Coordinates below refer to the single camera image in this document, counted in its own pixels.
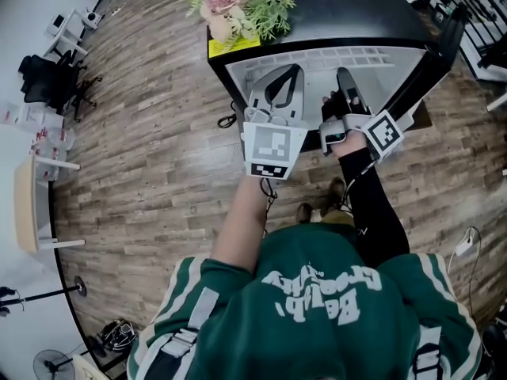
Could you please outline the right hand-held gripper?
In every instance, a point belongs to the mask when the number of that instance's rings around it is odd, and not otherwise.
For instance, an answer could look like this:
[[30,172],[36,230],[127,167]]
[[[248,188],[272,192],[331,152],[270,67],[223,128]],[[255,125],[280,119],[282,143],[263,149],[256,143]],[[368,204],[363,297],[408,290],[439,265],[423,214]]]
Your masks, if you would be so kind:
[[343,115],[340,119],[332,117],[320,124],[322,152],[325,156],[329,156],[333,144],[343,143],[350,131],[359,131],[368,140],[373,159],[382,161],[404,139],[403,132],[387,110],[371,115],[370,108],[347,68],[337,69],[337,83],[351,113]]

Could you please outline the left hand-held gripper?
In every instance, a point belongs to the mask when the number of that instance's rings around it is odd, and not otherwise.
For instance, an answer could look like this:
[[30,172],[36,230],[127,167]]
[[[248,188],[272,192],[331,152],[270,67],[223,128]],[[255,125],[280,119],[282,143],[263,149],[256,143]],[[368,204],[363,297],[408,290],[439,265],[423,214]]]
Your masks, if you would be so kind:
[[247,175],[288,179],[308,129],[285,119],[302,119],[303,104],[304,72],[298,64],[277,67],[253,85],[242,125]]

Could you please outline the person's right hand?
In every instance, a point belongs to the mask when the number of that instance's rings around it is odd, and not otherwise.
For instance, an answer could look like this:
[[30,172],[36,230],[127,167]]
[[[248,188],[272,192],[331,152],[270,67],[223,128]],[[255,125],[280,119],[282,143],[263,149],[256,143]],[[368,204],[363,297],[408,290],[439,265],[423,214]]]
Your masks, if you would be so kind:
[[322,121],[340,120],[350,114],[351,109],[341,90],[331,91],[328,97],[322,99]]

